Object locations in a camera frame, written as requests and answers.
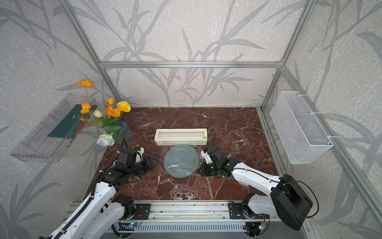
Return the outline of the white plastic wrap dispenser box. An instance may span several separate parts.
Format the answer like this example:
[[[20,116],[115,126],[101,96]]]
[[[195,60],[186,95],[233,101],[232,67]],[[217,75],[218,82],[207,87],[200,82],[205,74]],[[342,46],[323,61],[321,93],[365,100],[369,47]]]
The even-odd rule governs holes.
[[[207,145],[206,128],[157,129],[154,137],[158,146]]]

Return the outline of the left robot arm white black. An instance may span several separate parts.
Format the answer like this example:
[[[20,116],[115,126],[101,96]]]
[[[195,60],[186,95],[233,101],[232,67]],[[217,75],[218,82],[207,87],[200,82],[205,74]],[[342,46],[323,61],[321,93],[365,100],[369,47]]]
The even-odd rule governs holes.
[[[155,167],[155,159],[144,148],[122,148],[100,171],[90,194],[73,214],[52,232],[51,239],[98,239],[119,220],[139,214],[130,196],[117,195],[131,177],[142,178]]]

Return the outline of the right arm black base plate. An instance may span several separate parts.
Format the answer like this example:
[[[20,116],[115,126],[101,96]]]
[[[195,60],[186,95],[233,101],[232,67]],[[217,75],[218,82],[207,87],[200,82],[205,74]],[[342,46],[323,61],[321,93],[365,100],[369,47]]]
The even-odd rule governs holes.
[[[235,203],[233,201],[228,202],[228,210],[229,210],[229,217],[233,220],[239,220],[239,219],[248,219],[248,220],[263,220],[266,221],[270,218],[269,215],[266,214],[255,214],[250,209],[245,206],[243,208],[241,203]]]

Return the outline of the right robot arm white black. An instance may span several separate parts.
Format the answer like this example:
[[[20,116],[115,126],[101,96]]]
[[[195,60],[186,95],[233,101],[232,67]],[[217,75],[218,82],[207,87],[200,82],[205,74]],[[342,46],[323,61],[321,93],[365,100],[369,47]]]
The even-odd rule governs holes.
[[[300,230],[308,217],[313,202],[292,176],[282,177],[266,174],[249,167],[244,162],[228,159],[216,146],[201,152],[205,162],[199,168],[201,176],[222,176],[247,184],[263,193],[250,193],[235,207],[235,217],[255,219],[276,216],[293,230]]]

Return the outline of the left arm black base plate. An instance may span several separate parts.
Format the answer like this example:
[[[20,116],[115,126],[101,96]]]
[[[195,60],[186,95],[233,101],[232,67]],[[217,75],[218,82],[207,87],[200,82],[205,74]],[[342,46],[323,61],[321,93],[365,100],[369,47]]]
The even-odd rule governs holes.
[[[130,204],[125,207],[126,220],[148,220],[151,204]]]

